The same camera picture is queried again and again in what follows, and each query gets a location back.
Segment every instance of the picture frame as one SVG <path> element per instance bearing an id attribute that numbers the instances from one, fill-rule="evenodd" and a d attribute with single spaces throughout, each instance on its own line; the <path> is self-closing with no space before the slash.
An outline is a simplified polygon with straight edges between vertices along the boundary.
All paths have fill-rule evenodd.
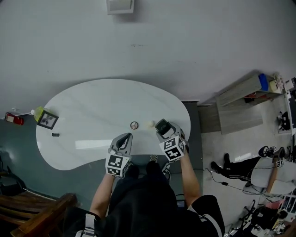
<path id="1" fill-rule="evenodd" d="M 41 126 L 43 128 L 47 128 L 47 129 L 52 130 L 54 128 L 58 118 L 59 118 L 58 116 L 43 110 L 43 112 L 37 122 L 37 125 Z"/>

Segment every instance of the sneaker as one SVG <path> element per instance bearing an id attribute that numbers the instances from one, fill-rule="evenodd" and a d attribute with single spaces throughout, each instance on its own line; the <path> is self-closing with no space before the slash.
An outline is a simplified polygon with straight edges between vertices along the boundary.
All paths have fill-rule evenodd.
<path id="1" fill-rule="evenodd" d="M 157 160 L 158 160 L 158 155 L 150 155 L 149 161 L 155 161 L 155 163 L 157 163 Z"/>
<path id="2" fill-rule="evenodd" d="M 216 162 L 211 162 L 211 168 L 214 170 L 217 174 L 220 173 L 220 170 L 222 169 L 219 165 L 217 165 Z"/>
<path id="3" fill-rule="evenodd" d="M 230 164 L 231 164 L 231 162 L 230 162 L 229 154 L 226 153 L 224 155 L 224 165 L 223 165 L 223 168 L 230 168 Z"/>
<path id="4" fill-rule="evenodd" d="M 245 187 L 250 187 L 251 186 L 251 183 L 250 182 L 247 182 L 246 184 L 245 184 Z"/>

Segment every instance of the small round object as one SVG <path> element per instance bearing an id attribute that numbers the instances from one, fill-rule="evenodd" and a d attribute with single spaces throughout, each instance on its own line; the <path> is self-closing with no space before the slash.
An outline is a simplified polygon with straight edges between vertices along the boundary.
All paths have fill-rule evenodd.
<path id="1" fill-rule="evenodd" d="M 147 122 L 147 126 L 148 126 L 149 128 L 154 127 L 154 121 L 152 120 L 152 121 Z"/>
<path id="2" fill-rule="evenodd" d="M 136 130 L 138 127 L 139 127 L 139 124 L 136 121 L 130 123 L 131 129 Z"/>

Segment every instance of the photo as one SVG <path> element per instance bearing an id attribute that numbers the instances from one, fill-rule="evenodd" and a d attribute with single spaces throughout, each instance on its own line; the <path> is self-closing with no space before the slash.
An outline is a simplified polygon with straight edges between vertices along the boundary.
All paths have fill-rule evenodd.
<path id="1" fill-rule="evenodd" d="M 42 126 L 44 128 L 53 129 L 58 118 L 58 116 L 44 111 L 37 125 Z"/>
<path id="2" fill-rule="evenodd" d="M 52 125 L 54 124 L 54 122 L 56 121 L 56 118 L 48 115 L 48 114 L 44 114 L 44 116 L 42 117 L 40 124 L 47 126 L 47 127 L 52 127 Z"/>

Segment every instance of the red container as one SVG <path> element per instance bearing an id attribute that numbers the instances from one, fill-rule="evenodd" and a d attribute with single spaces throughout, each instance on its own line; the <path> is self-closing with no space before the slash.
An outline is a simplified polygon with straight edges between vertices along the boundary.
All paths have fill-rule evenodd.
<path id="1" fill-rule="evenodd" d="M 12 113 L 6 113 L 5 114 L 5 121 L 9 123 L 14 123 L 18 125 L 23 125 L 24 124 L 24 119 L 20 118 L 18 116 L 13 115 Z"/>

